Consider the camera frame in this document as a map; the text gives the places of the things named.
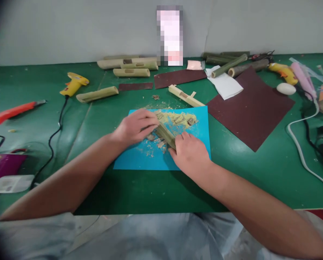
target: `blue paper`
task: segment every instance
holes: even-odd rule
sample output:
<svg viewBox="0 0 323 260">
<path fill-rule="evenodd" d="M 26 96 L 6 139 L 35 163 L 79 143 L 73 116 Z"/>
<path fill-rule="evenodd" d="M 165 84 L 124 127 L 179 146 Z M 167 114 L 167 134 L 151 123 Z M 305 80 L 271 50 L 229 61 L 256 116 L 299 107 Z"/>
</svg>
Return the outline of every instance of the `blue paper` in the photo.
<svg viewBox="0 0 323 260">
<path fill-rule="evenodd" d="M 208 129 L 208 110 L 207 107 L 196 107 L 186 109 L 162 109 L 164 113 L 181 114 L 189 113 L 196 115 L 198 122 L 187 128 L 185 131 L 199 138 L 206 146 L 206 149 L 211 157 L 211 149 L 209 144 L 209 129 Z M 184 131 L 185 126 L 174 126 L 172 123 L 166 123 L 165 126 L 174 134 Z M 121 170 L 179 170 L 174 163 L 168 150 L 165 152 L 157 147 L 157 142 L 151 142 L 147 139 L 131 146 L 124 151 L 115 161 L 113 169 Z"/>
</svg>

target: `forearm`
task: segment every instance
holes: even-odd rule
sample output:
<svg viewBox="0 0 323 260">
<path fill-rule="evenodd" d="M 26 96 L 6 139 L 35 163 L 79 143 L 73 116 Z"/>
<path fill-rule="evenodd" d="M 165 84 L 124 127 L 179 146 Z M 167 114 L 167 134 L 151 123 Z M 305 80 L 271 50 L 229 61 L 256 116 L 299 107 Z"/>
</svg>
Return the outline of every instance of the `forearm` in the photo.
<svg viewBox="0 0 323 260">
<path fill-rule="evenodd" d="M 126 149 L 106 135 L 10 206 L 0 220 L 25 220 L 74 212 Z"/>
<path fill-rule="evenodd" d="M 323 259 L 323 240 L 297 212 L 245 179 L 212 164 L 198 185 L 224 204 L 269 250 L 297 259 Z"/>
</svg>

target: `white paper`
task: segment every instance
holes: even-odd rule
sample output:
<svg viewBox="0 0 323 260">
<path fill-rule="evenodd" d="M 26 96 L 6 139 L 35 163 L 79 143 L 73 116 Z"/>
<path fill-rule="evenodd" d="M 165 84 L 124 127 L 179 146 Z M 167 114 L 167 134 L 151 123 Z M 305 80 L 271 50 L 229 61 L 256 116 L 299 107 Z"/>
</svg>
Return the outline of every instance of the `white paper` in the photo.
<svg viewBox="0 0 323 260">
<path fill-rule="evenodd" d="M 206 69 L 207 78 L 212 82 L 217 89 L 218 93 L 222 96 L 224 100 L 232 98 L 240 93 L 243 88 L 241 85 L 231 78 L 228 74 L 224 73 L 216 78 L 212 78 L 211 74 L 216 69 L 219 69 L 220 66 L 214 66 L 211 69 Z"/>
</svg>

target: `pink object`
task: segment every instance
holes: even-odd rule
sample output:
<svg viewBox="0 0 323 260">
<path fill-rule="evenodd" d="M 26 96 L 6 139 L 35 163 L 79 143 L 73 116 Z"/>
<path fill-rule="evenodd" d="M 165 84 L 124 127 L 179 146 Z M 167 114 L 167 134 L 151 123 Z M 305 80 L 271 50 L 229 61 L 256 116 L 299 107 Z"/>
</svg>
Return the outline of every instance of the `pink object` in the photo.
<svg viewBox="0 0 323 260">
<path fill-rule="evenodd" d="M 294 62 L 293 64 L 291 64 L 290 67 L 294 71 L 294 74 L 295 74 L 296 78 L 298 79 L 298 81 L 300 82 L 301 87 L 303 88 L 303 90 L 305 90 L 305 91 L 309 92 L 309 94 L 311 94 L 311 96 L 309 96 L 306 93 L 307 98 L 312 99 L 312 97 L 313 97 L 314 99 L 316 99 L 317 98 L 317 93 L 316 93 L 316 91 L 314 89 L 312 80 L 310 79 L 310 77 L 307 77 L 304 74 L 300 64 L 298 62 Z"/>
<path fill-rule="evenodd" d="M 0 178 L 7 175 L 17 175 L 26 155 L 0 154 Z"/>
<path fill-rule="evenodd" d="M 188 61 L 188 70 L 202 70 L 200 61 Z"/>
</svg>

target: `orange utility knife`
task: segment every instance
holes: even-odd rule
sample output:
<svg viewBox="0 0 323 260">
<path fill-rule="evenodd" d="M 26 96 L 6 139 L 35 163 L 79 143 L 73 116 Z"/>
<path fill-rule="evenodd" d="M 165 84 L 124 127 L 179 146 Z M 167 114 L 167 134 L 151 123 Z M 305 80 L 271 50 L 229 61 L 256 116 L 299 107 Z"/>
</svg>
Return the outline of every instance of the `orange utility knife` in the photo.
<svg viewBox="0 0 323 260">
<path fill-rule="evenodd" d="M 0 124 L 2 124 L 6 119 L 9 119 L 9 118 L 14 117 L 16 115 L 19 115 L 19 114 L 21 114 L 23 112 L 31 110 L 34 107 L 42 105 L 42 104 L 44 104 L 46 102 L 47 102 L 46 100 L 41 100 L 41 101 L 37 101 L 37 102 L 30 102 L 30 103 L 20 105 L 20 106 L 15 107 L 15 108 L 11 108 L 11 109 L 2 111 L 2 112 L 0 112 Z"/>
</svg>

